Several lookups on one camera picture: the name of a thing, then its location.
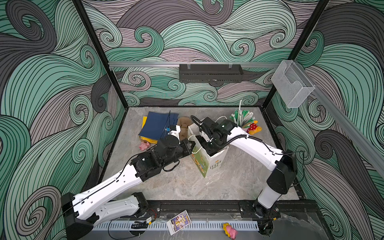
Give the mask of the white paper takeout bag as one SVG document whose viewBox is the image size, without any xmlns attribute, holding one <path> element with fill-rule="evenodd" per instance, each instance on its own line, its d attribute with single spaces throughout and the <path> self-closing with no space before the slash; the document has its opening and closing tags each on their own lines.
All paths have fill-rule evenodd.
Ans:
<svg viewBox="0 0 384 240">
<path fill-rule="evenodd" d="M 197 124 L 188 126 L 188 140 L 195 143 L 191 157 L 203 177 L 216 172 L 222 165 L 229 147 L 218 148 L 212 142 L 207 142 L 206 134 L 200 131 Z"/>
</svg>

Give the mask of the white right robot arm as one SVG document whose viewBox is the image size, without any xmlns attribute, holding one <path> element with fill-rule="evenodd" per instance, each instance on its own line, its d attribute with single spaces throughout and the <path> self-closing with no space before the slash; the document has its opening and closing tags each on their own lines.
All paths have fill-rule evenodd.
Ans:
<svg viewBox="0 0 384 240">
<path fill-rule="evenodd" d="M 269 146 L 230 120 L 217 123 L 205 118 L 196 124 L 200 132 L 199 140 L 207 152 L 217 153 L 232 145 L 255 158 L 271 172 L 266 186 L 254 203 L 258 217 L 264 218 L 271 213 L 275 202 L 288 193 L 297 176 L 296 154 Z"/>
</svg>

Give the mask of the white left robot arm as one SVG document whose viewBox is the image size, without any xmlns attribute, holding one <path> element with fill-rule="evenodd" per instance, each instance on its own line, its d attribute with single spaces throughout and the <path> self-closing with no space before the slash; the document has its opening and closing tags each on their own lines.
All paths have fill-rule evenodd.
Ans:
<svg viewBox="0 0 384 240">
<path fill-rule="evenodd" d="M 155 146 L 132 156 L 122 170 L 102 183 L 76 195 L 63 195 L 61 204 L 67 239 L 78 240 L 106 221 L 144 215 L 148 202 L 142 193 L 119 201 L 114 198 L 166 171 L 166 166 L 178 166 L 180 159 L 189 156 L 195 145 L 188 139 L 167 135 Z"/>
</svg>

